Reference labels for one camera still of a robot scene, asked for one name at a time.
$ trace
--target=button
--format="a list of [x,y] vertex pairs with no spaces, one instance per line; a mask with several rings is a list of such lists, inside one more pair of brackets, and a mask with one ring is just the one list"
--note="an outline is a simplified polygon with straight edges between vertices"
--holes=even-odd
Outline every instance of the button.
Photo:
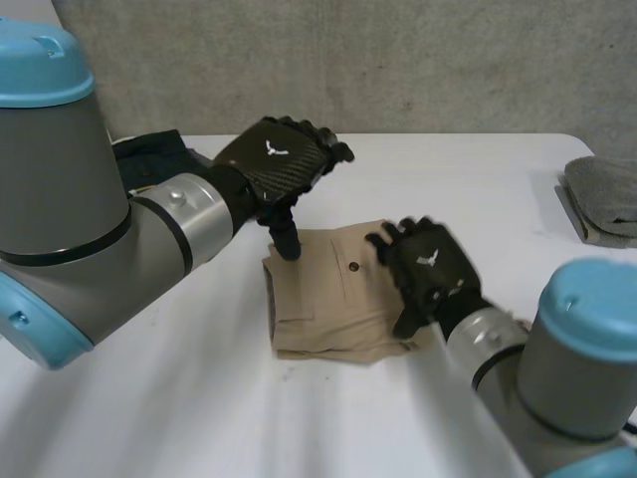
[[186,203],[186,194],[181,189],[172,189],[168,200],[172,206],[183,206]]

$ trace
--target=gray towel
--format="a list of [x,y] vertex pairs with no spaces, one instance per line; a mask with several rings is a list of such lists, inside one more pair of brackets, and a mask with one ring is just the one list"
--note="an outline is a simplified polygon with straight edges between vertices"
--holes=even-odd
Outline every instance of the gray towel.
[[582,242],[637,247],[637,161],[582,157],[564,174],[555,191]]

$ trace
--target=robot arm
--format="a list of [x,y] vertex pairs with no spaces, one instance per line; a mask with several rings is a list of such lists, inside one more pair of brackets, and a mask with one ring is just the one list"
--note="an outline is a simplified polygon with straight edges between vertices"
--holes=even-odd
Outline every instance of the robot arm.
[[533,476],[628,478],[637,455],[619,435],[637,405],[637,269],[605,260],[558,269],[531,333],[482,297],[442,224],[385,223],[367,236],[405,304],[394,335],[438,323],[447,350]]
[[251,218],[297,259],[291,207],[353,160],[326,128],[266,118],[206,173],[128,202],[94,89],[69,33],[0,19],[0,335],[53,369],[212,259]]

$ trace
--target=folded clothing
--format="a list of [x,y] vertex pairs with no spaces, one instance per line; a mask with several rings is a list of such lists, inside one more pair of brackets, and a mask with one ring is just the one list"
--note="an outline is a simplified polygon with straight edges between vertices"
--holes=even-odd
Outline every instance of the folded clothing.
[[637,161],[575,159],[555,191],[582,242],[637,247]]
[[364,241],[382,221],[334,230],[300,230],[301,258],[285,261],[273,246],[264,260],[272,347],[285,359],[371,363],[418,349],[391,330],[403,304],[386,268]]
[[210,167],[205,156],[186,147],[177,129],[117,142],[112,152],[125,191],[154,186],[183,172],[200,174]]

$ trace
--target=light blue joint cap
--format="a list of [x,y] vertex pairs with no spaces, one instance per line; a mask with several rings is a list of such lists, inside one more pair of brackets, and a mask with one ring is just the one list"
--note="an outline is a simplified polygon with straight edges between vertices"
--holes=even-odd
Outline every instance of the light blue joint cap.
[[581,259],[560,267],[539,299],[539,319],[591,359],[637,363],[637,267]]
[[571,463],[544,478],[635,478],[637,454],[629,447],[614,448]]
[[90,95],[96,80],[76,38],[0,17],[0,108],[43,108]]
[[49,304],[0,273],[0,336],[44,368],[67,365],[93,344]]

